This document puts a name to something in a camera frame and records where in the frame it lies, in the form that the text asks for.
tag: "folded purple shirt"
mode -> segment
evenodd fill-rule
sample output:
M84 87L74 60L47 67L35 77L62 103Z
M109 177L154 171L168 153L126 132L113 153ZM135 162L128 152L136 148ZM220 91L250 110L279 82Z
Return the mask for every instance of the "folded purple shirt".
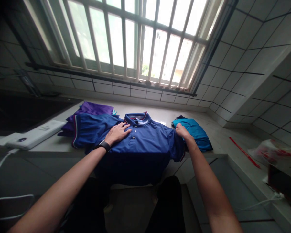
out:
M73 116L88 113L92 115L99 114L112 114L113 107L108 105L100 105L91 102L84 101L82 106L70 117L66 119L67 123L61 128L62 132L59 132L58 136L73 137Z

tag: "black sink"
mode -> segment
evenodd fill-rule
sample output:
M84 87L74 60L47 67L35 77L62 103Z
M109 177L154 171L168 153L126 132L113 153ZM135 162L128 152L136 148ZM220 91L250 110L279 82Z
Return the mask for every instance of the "black sink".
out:
M81 101L60 96L38 98L27 93L0 90L0 135L25 133Z

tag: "white power bank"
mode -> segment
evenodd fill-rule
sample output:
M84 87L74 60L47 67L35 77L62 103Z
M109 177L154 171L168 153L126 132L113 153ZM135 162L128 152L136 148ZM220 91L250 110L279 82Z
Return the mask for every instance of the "white power bank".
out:
M37 144L43 142L45 139L59 132L65 123L61 121L49 121L33 130L21 134L6 145L12 148L21 148L23 150L30 150Z

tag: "floor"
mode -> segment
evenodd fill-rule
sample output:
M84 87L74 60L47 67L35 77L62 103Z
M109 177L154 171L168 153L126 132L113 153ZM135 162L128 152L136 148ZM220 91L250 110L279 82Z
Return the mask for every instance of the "floor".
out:
M186 233L201 232L186 185L182 185L183 215ZM111 190L114 207L105 214L108 233L144 233L154 210L155 187Z

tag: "black watch strap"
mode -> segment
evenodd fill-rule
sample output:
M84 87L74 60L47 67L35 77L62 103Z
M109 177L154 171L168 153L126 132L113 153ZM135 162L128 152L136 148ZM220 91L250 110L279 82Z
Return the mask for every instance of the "black watch strap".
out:
M95 147L95 149L98 148L98 147L103 147L103 148L105 148L106 151L107 151L107 153L109 152L109 150L111 150L111 146L110 146L108 143L106 143L104 140L102 140L102 142L99 143L99 144Z

